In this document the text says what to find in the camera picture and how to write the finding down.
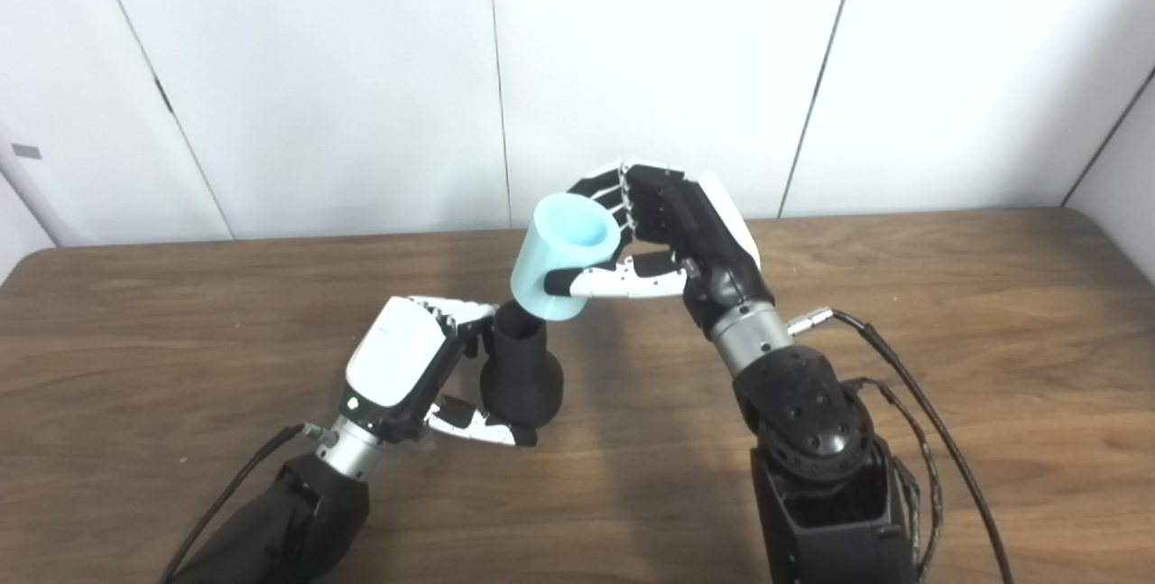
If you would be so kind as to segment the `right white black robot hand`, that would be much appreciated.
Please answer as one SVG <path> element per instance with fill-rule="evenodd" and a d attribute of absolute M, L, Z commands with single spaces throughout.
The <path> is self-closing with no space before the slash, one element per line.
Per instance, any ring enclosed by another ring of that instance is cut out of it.
<path fill-rule="evenodd" d="M 599 262 L 547 271 L 547 295 L 681 295 L 690 319 L 709 338 L 726 313 L 774 304 L 753 235 L 711 171 L 690 178 L 665 163 L 613 160 L 568 193 L 610 214 L 617 246 Z"/>

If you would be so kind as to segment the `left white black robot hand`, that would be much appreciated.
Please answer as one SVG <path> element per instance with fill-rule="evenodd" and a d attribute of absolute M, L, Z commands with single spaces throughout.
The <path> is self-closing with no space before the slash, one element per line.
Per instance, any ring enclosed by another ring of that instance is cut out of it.
<path fill-rule="evenodd" d="M 495 355 L 498 307 L 480 301 L 393 295 L 344 369 L 340 415 L 383 443 L 435 430 L 506 447 L 536 447 L 538 435 L 442 388 L 463 358 Z"/>

